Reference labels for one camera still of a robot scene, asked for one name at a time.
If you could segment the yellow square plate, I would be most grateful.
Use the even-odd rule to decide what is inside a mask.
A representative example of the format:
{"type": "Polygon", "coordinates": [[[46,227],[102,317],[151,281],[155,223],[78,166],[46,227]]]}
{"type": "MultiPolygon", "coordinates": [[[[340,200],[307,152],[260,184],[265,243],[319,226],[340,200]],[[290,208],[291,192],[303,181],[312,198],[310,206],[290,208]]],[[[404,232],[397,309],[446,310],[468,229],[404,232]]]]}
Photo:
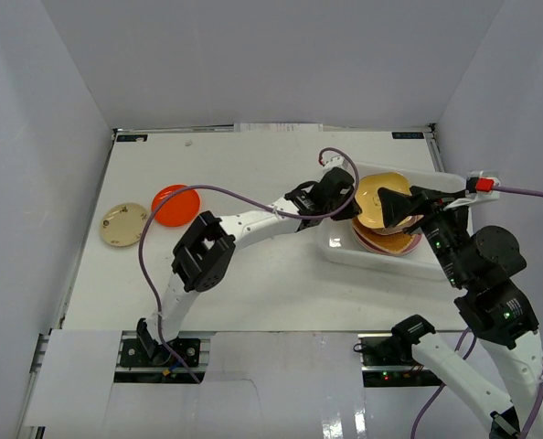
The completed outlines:
{"type": "Polygon", "coordinates": [[[410,182],[402,174],[389,172],[362,177],[355,194],[355,201],[361,208],[357,220],[366,228],[374,230],[386,228],[378,196],[378,190],[382,187],[405,195],[410,193],[410,182]]]}

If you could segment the orange round plate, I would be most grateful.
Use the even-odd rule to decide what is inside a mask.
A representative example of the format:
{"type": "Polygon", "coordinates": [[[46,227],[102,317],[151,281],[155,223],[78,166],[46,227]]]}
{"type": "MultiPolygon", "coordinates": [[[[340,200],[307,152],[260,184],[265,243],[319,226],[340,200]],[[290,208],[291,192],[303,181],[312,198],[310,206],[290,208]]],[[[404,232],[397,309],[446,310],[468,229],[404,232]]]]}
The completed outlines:
{"type": "MultiPolygon", "coordinates": [[[[172,193],[184,187],[185,185],[172,185],[161,189],[154,196],[152,211],[155,211],[156,208],[172,193]]],[[[155,214],[154,220],[165,227],[182,227],[187,225],[197,216],[200,206],[200,196],[194,189],[189,189],[170,198],[155,214]]]]}

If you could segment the beige patterned round plate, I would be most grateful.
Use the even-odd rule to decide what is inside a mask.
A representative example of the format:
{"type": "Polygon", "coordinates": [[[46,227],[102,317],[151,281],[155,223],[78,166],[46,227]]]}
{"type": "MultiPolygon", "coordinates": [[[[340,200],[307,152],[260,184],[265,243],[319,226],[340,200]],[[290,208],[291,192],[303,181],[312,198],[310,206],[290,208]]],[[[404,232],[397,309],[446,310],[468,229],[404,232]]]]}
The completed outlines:
{"type": "Polygon", "coordinates": [[[140,240],[148,217],[148,210],[137,203],[117,205],[101,219],[101,239],[112,247],[131,246],[140,240]]]}

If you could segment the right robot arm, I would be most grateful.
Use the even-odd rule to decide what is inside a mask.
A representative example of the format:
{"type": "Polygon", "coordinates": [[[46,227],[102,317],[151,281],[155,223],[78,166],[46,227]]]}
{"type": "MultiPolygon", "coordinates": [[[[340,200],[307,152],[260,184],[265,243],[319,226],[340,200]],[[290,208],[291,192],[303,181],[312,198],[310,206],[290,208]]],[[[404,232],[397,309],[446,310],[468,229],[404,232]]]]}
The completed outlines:
{"type": "Polygon", "coordinates": [[[412,187],[409,194],[380,188],[386,226],[411,216],[405,229],[420,232],[452,287],[463,292],[454,303],[474,339],[486,350],[505,385],[484,380],[456,351],[443,345],[432,324],[415,315],[392,329],[391,351],[400,363],[418,361],[431,370],[477,417],[492,438],[543,438],[543,349],[539,322],[512,278],[527,262],[516,237],[499,226],[467,230],[469,208],[500,193],[533,196],[533,191],[471,177],[465,189],[441,192],[412,187]]]}

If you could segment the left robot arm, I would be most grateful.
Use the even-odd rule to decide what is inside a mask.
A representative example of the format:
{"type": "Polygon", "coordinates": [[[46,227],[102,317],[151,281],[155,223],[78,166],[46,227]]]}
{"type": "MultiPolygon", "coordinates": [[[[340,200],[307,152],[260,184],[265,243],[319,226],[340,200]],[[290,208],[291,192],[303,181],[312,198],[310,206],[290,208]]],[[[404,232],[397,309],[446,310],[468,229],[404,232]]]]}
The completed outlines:
{"type": "Polygon", "coordinates": [[[276,236],[314,228],[325,219],[354,218],[360,212],[355,202],[358,183],[357,170],[349,173],[336,166],[325,171],[320,180],[304,182],[269,205],[221,187],[195,185],[195,189],[216,191],[255,209],[223,217],[209,210],[198,214],[173,249],[171,275],[162,293],[155,287],[144,262],[145,237],[158,213],[154,209],[138,244],[140,269],[156,303],[154,312],[140,319],[136,327],[144,358],[154,365],[164,364],[172,357],[182,358],[172,343],[198,296],[223,280],[234,253],[276,236]]]}

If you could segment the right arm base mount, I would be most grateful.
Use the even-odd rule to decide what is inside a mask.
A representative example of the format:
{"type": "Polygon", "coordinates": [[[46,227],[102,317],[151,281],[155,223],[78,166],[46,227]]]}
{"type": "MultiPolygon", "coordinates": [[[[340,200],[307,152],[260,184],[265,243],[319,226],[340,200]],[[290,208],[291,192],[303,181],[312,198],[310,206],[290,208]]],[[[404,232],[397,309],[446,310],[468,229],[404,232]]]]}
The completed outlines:
{"type": "Polygon", "coordinates": [[[403,357],[389,334],[360,336],[353,351],[360,357],[366,389],[438,387],[442,383],[429,369],[403,357]]]}

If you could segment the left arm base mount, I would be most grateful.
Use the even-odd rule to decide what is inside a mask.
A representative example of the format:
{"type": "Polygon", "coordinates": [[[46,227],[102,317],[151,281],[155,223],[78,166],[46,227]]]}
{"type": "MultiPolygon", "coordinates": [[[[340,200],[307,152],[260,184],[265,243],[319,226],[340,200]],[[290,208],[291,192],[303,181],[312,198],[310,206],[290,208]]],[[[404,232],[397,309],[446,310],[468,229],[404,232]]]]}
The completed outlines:
{"type": "Polygon", "coordinates": [[[207,341],[199,337],[177,338],[169,346],[187,364],[196,380],[172,353],[159,347],[151,357],[133,334],[125,334],[118,351],[113,381],[124,384],[199,384],[208,361],[207,341]]]}

